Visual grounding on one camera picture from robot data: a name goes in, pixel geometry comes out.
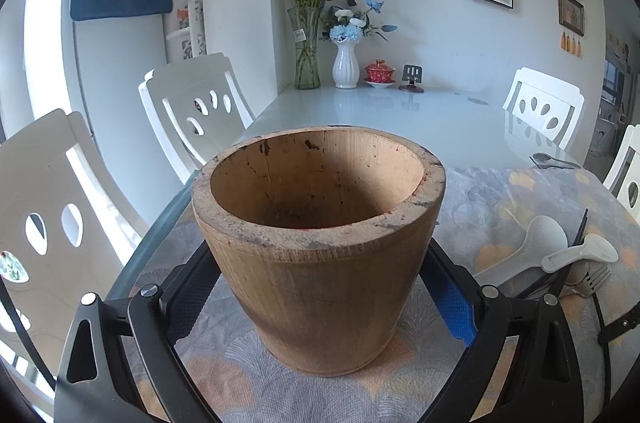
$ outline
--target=glass tabletop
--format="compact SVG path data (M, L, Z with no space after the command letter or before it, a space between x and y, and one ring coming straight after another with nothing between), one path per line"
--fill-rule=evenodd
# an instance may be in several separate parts
M544 152L575 161L554 142L500 106L467 93L397 88L340 90L287 88L255 120L243 140L311 126L360 126L408 138L433 152L445 166L534 167Z

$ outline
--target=wood grain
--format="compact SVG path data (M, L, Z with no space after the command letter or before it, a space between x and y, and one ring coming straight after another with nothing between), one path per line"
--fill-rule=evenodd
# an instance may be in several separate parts
M359 127L258 137L207 163L196 220L265 346L306 374L352 373L393 336L440 210L426 149Z

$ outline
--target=tablecloth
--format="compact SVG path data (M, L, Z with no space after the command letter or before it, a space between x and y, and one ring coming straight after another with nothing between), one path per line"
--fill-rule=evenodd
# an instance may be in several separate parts
M587 233L604 236L620 260L598 292L605 322L640 300L640 227L586 170L447 169L447 188L433 237L458 264L481 271L516 250L536 215L549 215L569 241L589 209ZM188 207L159 245L131 292L161 283L202 242ZM542 272L529 270L501 289L515 294ZM585 421L600 412L604 362L596 342L592 299L569 295L561 305L574 338L584 390ZM489 412L506 377L516 340L506 342L494 377L476 411ZM453 339L418 277L384 352L348 376L316 378L287 369L260 342L221 277L191 334L175 350L212 409L225 423L415 423L443 387L464 345ZM610 344L612 393L640 353L640 329ZM127 355L149 411L163 415L132 345Z

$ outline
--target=table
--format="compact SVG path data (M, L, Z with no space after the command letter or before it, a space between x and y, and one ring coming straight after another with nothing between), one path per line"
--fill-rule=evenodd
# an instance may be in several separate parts
M279 130L336 125L370 127L408 138L433 152L445 167L533 167L530 156L535 152L575 161L500 106L440 89L412 94L370 86L305 91L289 87L249 126L242 140Z
M288 89L242 138L318 125L386 130L432 150L447 171L447 192L434 237L454 262L471 272L517 249L533 216L550 215L571 240L584 209L589 208L587 231L602 233L621 255L620 262L612 266L612 279L602 290L606 322L640 299L640 246L636 243L640 227L589 172L533 169L529 156L534 152L560 159L571 157L500 107L443 90L409 95L372 88ZM188 188L171 211L174 217L182 215L170 233L160 237L153 256L136 274L130 294L147 283L161 283L202 241L188 202ZM166 230L166 226L162 223L161 228ZM533 278L530 273L519 276L505 285L504 291L520 291ZM590 422L600 411L603 390L593 304L576 295L561 302L574 336L585 394L585 421ZM378 359L348 376L307 377L282 366L265 350L224 278L212 291L191 334L175 346L204 398L225 423L413 423L444 385L463 348L449 335L418 280L396 337ZM508 342L505 358L498 363L503 374L513 350L514 342ZM640 332L628 333L612 344L612 392L639 353ZM148 409L161 417L132 345L127 346L127 355ZM492 381L478 414L490 411L500 385Z
M611 279L598 292L605 323L610 323L640 299L640 226L586 170L447 168L447 190L434 238L455 263L475 273L516 250L536 215L553 217L572 239L585 208L590 209L586 232L602 234L620 254L610 266ZM131 294L148 283L161 283L201 241L187 204ZM535 270L501 289L507 294L521 291L535 279L532 273ZM585 421L590 423L600 412L604 390L597 318L591 299L570 295L561 299L561 305L574 337ZM130 339L126 344L142 398L153 414L162 417L140 357ZM514 349L515 342L508 340L476 414L491 410ZM191 333L175 346L192 380L225 423L415 423L463 350L418 280L396 336L380 357L348 376L308 377L287 369L268 353L223 277ZM640 353L640 328L614 340L610 353L615 393Z

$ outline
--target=price tag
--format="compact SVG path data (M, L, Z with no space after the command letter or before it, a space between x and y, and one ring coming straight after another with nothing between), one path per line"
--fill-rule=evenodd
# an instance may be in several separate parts
M302 42L306 40L305 30L299 29L293 32L293 39L296 42Z

